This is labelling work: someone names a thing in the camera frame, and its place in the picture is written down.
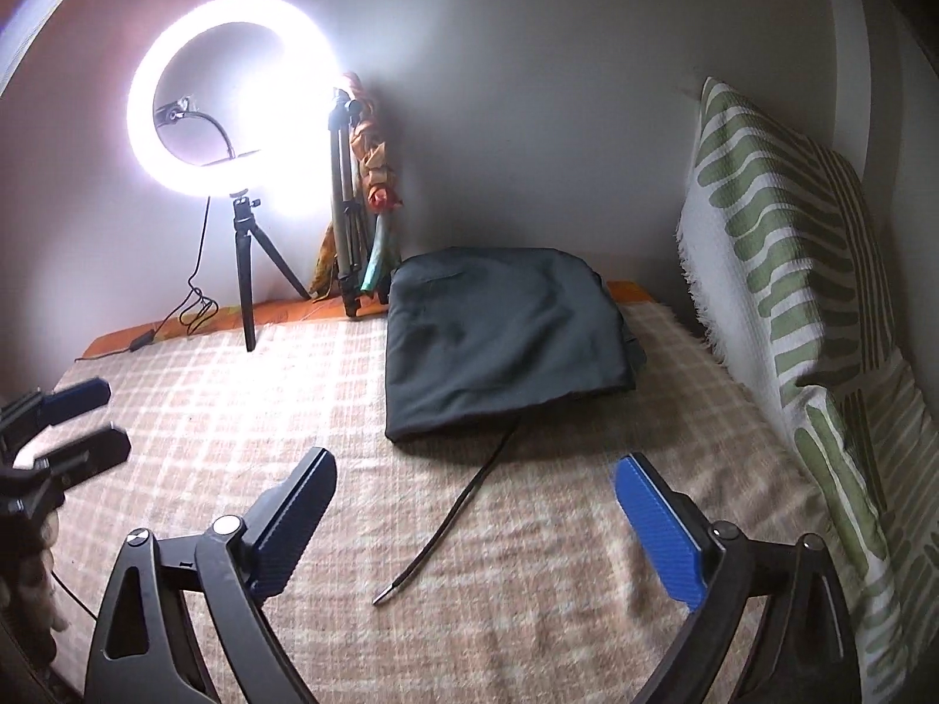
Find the gloved left hand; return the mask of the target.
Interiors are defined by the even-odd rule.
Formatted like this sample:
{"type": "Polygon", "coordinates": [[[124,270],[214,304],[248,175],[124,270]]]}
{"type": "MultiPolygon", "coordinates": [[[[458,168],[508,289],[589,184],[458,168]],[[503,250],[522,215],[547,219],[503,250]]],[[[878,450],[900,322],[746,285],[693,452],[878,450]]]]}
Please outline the gloved left hand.
{"type": "Polygon", "coordinates": [[[37,668],[47,668],[58,654],[56,636],[70,623],[60,610],[52,580],[52,547],[59,538],[59,515],[50,513],[40,526],[40,550],[25,556],[2,553],[2,618],[14,641],[37,668]]]}

